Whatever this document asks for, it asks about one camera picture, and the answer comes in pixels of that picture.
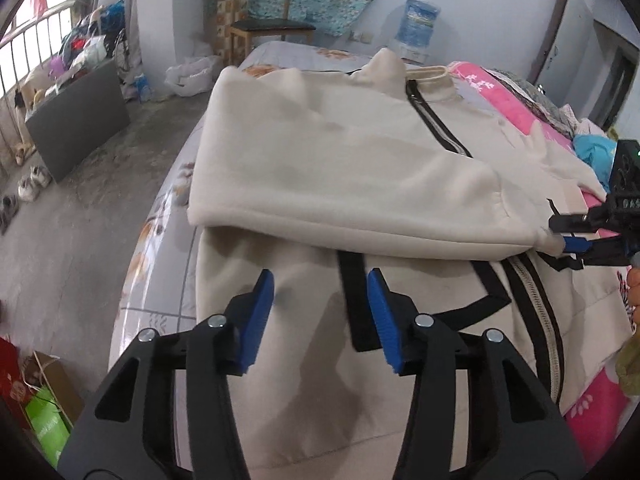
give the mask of bed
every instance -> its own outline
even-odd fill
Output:
[[[260,76],[281,68],[350,73],[368,63],[370,57],[302,44],[271,41],[256,48],[240,68]],[[456,63],[450,71],[458,94],[487,113],[510,120],[521,132],[529,133],[535,117],[530,110],[488,72],[470,63]],[[145,221],[127,271],[118,315],[114,324],[110,367],[136,334],[152,327],[161,335],[190,330],[196,324],[195,269],[201,229],[189,225],[186,204],[198,151],[204,117],[198,122],[154,201]],[[545,124],[545,136],[572,151],[571,141]],[[593,202],[585,197],[588,205]],[[624,278],[620,273],[621,293]],[[594,463],[615,439],[621,419],[630,409],[609,366],[603,370],[578,403],[566,414],[589,463]],[[186,433],[184,375],[176,383],[176,431],[180,464],[190,467]],[[597,397],[602,401],[597,410]]]

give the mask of white door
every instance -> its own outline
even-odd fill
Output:
[[[536,81],[558,107],[565,104],[592,30],[593,16],[584,0],[567,0],[558,33]]]

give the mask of metal screw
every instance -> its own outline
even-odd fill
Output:
[[[499,343],[504,339],[504,334],[498,329],[492,328],[486,331],[486,338],[492,343]]]
[[[418,316],[415,317],[415,323],[417,326],[429,328],[433,326],[434,320],[429,314],[418,314]]]
[[[145,328],[138,334],[138,341],[147,343],[156,337],[156,331],[153,328]]]
[[[211,328],[222,328],[226,324],[226,317],[222,316],[222,314],[216,314],[207,319],[207,324]]]

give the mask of concrete floor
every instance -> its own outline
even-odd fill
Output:
[[[81,395],[107,371],[122,284],[164,177],[208,94],[130,107],[132,123],[59,184],[23,203],[0,237],[0,336],[62,358]],[[23,168],[40,161],[34,155]],[[3,192],[16,193],[19,175]]]

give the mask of wooden chair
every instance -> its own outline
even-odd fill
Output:
[[[284,12],[282,18],[256,19],[247,18],[232,23],[229,28],[231,35],[231,59],[234,57],[234,36],[244,38],[244,56],[251,53],[253,38],[258,36],[280,36],[284,41],[287,34],[305,34],[306,42],[311,44],[316,28],[304,22],[296,22],[289,19],[289,4],[291,0],[284,0]],[[232,0],[232,16],[236,16],[236,0]]]

